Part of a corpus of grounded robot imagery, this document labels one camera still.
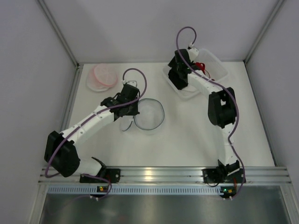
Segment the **gray wall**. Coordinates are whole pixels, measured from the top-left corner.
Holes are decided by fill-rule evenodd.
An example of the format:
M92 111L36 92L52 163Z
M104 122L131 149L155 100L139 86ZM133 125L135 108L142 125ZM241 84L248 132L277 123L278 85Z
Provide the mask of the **gray wall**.
M35 1L2 1L0 30L0 219L23 224L74 67Z
M284 4L248 64L254 93L279 164L299 197L299 1Z
M177 32L188 25L198 32L198 47L241 61L276 2L46 0L79 62L169 61ZM193 33L181 38L186 47Z

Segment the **white table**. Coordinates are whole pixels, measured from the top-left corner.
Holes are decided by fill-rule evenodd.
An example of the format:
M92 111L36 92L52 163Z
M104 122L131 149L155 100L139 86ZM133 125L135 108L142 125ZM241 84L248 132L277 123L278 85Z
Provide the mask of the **white table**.
M182 101L161 76L166 63L113 64L121 80L131 67L142 70L148 80L144 97L159 100L165 110L162 129L145 135L135 125L128 131L120 130L120 119L101 129L85 142L79 156L94 156L108 166L216 166L217 151L213 147L212 129L207 117L207 99L197 95ZM235 132L235 148L245 166L274 166L268 141L243 62L226 62L229 79L222 82L232 87L240 110L240 123ZM106 97L113 97L122 89L119 83L105 91L93 92L86 86L86 77L93 64L83 67L71 114L70 125L90 114ZM127 80L137 80L142 91L144 82L138 72L129 72Z

